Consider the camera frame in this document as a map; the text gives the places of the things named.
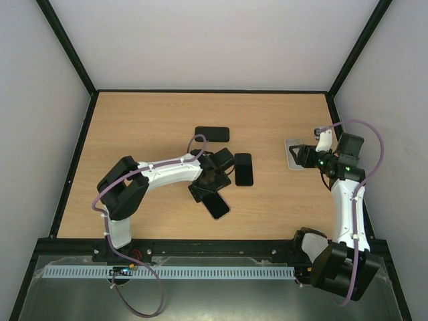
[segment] black frame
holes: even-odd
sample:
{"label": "black frame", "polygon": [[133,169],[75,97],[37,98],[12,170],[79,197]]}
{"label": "black frame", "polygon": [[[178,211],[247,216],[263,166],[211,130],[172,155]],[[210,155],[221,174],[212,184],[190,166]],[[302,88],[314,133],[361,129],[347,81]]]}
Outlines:
{"label": "black frame", "polygon": [[[64,209],[70,194],[70,189],[76,174],[80,155],[84,147],[86,135],[89,130],[90,122],[96,101],[100,92],[192,92],[192,93],[245,93],[245,94],[323,94],[325,95],[328,110],[332,122],[340,121],[334,97],[337,95],[340,87],[343,85],[347,75],[356,63],[359,55],[363,51],[365,45],[369,41],[371,35],[376,29],[376,26],[381,21],[386,13],[392,0],[380,0],[374,9],[370,19],[360,34],[352,51],[346,59],[342,69],[335,79],[331,89],[325,91],[295,91],[295,90],[97,90],[88,73],[86,72],[80,58],[78,57],[66,31],[61,25],[53,7],[49,0],[36,0],[48,23],[51,25],[53,32],[57,36],[59,42],[67,53],[71,63],[76,69],[80,79],[85,85],[88,93],[91,95],[90,103],[86,113],[86,117],[79,135],[78,143],[72,158],[72,162],[64,183],[61,193],[58,208],[50,229],[49,237],[42,238],[37,241],[33,256],[25,273],[21,289],[19,291],[15,306],[13,308],[10,320],[17,320],[21,313],[25,296],[28,291],[34,269],[40,255],[94,255],[94,250],[102,251],[105,246],[104,239],[58,239],[58,229],[64,214]],[[343,132],[341,126],[335,128],[336,136],[339,137]],[[368,242],[372,248],[372,252],[381,256],[387,267],[387,272],[390,280],[393,283],[393,289],[399,304],[399,309],[404,320],[410,321],[411,315],[405,301],[403,291],[400,286],[397,272],[392,261],[387,242],[382,239],[376,239],[373,231],[370,217],[368,216],[366,206],[364,204],[364,228],[368,236]],[[306,268],[310,266],[307,257],[301,256],[294,251],[293,240],[281,241],[198,241],[198,240],[153,240],[153,239],[135,239],[132,241],[134,245],[141,248],[144,253],[144,260],[150,261],[153,255],[169,255],[169,256],[240,256],[244,252],[245,256],[250,256],[256,259],[270,259],[277,263],[287,263],[290,266],[297,268]]]}

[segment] wooden tabletop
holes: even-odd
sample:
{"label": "wooden tabletop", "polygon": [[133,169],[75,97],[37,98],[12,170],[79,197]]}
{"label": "wooden tabletop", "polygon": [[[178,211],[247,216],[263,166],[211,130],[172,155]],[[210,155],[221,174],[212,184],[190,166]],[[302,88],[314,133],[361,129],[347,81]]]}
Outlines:
{"label": "wooden tabletop", "polygon": [[[194,94],[102,92],[58,237],[101,238],[104,225],[91,210],[96,185],[124,157],[161,161],[186,153],[196,126],[230,127],[230,142],[210,142],[253,157],[254,186],[220,191],[230,213],[214,221],[182,182],[144,196],[132,216],[133,238],[290,239],[301,227],[332,236],[334,203],[319,171],[288,169],[284,141],[316,144],[314,128],[331,124],[321,94]],[[202,143],[194,143],[200,148]]]}

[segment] black corner post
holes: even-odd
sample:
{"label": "black corner post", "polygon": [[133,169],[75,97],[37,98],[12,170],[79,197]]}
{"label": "black corner post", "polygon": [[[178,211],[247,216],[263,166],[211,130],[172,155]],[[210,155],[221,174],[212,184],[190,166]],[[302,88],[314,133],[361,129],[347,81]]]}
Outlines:
{"label": "black corner post", "polygon": [[332,98],[337,95],[340,87],[343,85],[346,77],[348,76],[349,72],[351,71],[352,67],[354,66],[355,62],[357,61],[358,57],[366,46],[371,35],[375,31],[377,25],[379,24],[379,22],[381,22],[383,15],[385,14],[385,12],[387,12],[387,9],[389,8],[391,2],[393,2],[393,0],[379,0],[376,8],[370,16],[370,19],[367,21],[364,29],[358,37],[358,40],[356,41],[353,49],[347,57],[344,65],[342,66],[342,69],[337,75],[336,80],[334,81],[330,91],[328,92]]}
{"label": "black corner post", "polygon": [[89,92],[89,95],[93,96],[96,93],[96,89],[94,84],[92,83],[91,79],[89,78],[88,73],[85,70],[85,67],[83,66],[82,62],[80,61],[80,58],[78,54],[76,53],[72,42],[67,36],[66,31],[62,27],[62,24],[60,20],[58,19],[58,16],[56,15],[51,3],[49,0],[36,0],[37,4],[39,5],[41,11],[46,17],[47,22],[51,25],[51,28],[53,32],[56,34],[56,37],[60,41],[63,49],[65,50],[68,58],[72,62],[74,68],[76,69],[80,79],[82,80],[83,84],[85,85],[87,91]]}

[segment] white wall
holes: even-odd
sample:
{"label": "white wall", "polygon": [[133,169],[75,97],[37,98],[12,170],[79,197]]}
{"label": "white wall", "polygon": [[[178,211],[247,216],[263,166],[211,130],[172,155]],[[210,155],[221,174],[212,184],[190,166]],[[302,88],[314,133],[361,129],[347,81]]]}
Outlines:
{"label": "white wall", "polygon": [[37,3],[0,1],[0,320],[48,234],[88,101]]}
{"label": "white wall", "polygon": [[378,0],[51,0],[95,87],[328,90]]}
{"label": "white wall", "polygon": [[[385,140],[385,161],[366,202],[377,237],[391,249],[414,320],[426,320],[428,289],[428,2],[393,1],[336,97],[344,119],[363,119]],[[379,156],[373,134],[362,161]]]}

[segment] purple cable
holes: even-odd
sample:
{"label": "purple cable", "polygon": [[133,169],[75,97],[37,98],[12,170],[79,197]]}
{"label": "purple cable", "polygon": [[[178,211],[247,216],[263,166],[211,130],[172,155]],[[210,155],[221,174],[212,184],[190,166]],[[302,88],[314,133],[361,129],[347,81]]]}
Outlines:
{"label": "purple cable", "polygon": [[[352,198],[352,225],[353,225],[352,230],[353,230],[354,234],[358,234],[357,217],[356,217],[356,196],[358,195],[358,192],[360,191],[361,187],[366,185],[367,181],[369,179],[371,179],[371,177],[374,174],[376,174],[376,172],[379,170],[379,167],[381,166],[381,164],[383,162],[384,146],[383,146],[383,140],[382,140],[381,134],[377,131],[377,129],[375,127],[373,127],[372,125],[370,125],[368,122],[364,122],[362,120],[357,120],[357,119],[343,120],[342,122],[337,122],[336,124],[333,124],[333,125],[329,126],[328,128],[325,128],[321,132],[325,132],[328,129],[331,129],[333,127],[336,127],[336,126],[339,126],[342,124],[348,124],[350,122],[362,124],[362,125],[369,127],[376,134],[377,138],[379,139],[379,143],[381,145],[381,155],[379,157],[379,160],[378,160],[376,166],[374,167],[373,171],[371,171],[370,174],[368,174],[367,177],[365,179],[363,179],[362,182],[360,184],[358,184],[354,190],[354,195]],[[351,277],[350,277],[350,284],[349,284],[348,293],[346,294],[345,300],[343,302],[337,302],[337,300],[333,297],[333,300],[339,306],[347,305],[349,303],[351,297],[352,297],[352,293],[354,291],[354,286],[355,286],[357,269],[358,269],[358,240],[354,239],[354,261],[353,261],[353,265],[352,265],[352,273],[351,273]]]}
{"label": "purple cable", "polygon": [[[196,134],[194,135],[194,137],[192,137],[192,139],[190,139],[189,145],[187,146],[187,152],[189,152],[190,146],[192,144],[192,142],[197,138],[197,137],[201,137],[203,139],[203,147],[201,149],[201,151],[193,158],[191,159],[185,159],[183,162],[184,163],[191,163],[193,161],[195,161],[196,159],[198,159],[200,156],[202,156],[202,154],[205,152],[205,149],[207,147],[207,139],[205,138],[205,136],[203,136],[202,134]],[[181,164],[180,160],[168,160],[162,163],[159,163],[156,165],[156,167],[154,167],[155,169],[162,167],[162,166],[167,166],[167,165],[174,165],[174,164]],[[117,249],[114,248],[113,246],[113,242],[112,242],[112,238],[110,237],[110,229],[108,228],[108,213],[105,209],[97,207],[96,204],[99,202],[99,200],[109,191],[111,190],[113,187],[115,187],[117,184],[120,184],[121,182],[123,182],[125,179],[134,176],[135,174],[141,173],[142,171],[146,171],[148,170],[149,167],[143,167],[141,169],[136,169],[135,171],[129,172],[128,174],[123,175],[122,177],[120,177],[119,179],[116,179],[113,183],[111,183],[110,185],[108,185],[92,202],[92,209],[94,211],[97,212],[101,212],[104,215],[104,226],[106,229],[106,236],[107,236],[107,241],[108,241],[108,245],[110,246],[110,248],[112,249],[113,253],[115,253],[117,256],[123,257],[124,259],[128,259],[129,261],[132,261],[140,266],[145,267],[146,269],[148,269],[153,276],[156,278],[157,282],[159,283],[159,288],[160,288],[160,304],[159,307],[157,308],[157,310],[153,313],[153,314],[144,314],[141,312],[138,312],[137,310],[135,310],[133,307],[131,307],[129,305],[129,303],[125,300],[125,298],[123,297],[123,295],[120,293],[119,289],[114,285],[114,279],[116,277],[116,274],[113,275],[112,277],[112,283],[113,283],[113,288],[116,291],[116,293],[119,295],[120,300],[122,301],[122,303],[125,305],[125,307],[132,312],[134,315],[140,317],[140,318],[153,318],[154,316],[158,316],[162,310],[163,307],[163,303],[165,300],[165,289],[162,286],[162,282],[161,279],[159,278],[159,275],[146,263],[143,263],[141,261],[138,261],[137,259],[134,259],[133,257],[129,257],[127,255],[124,255],[122,253],[120,253]]]}

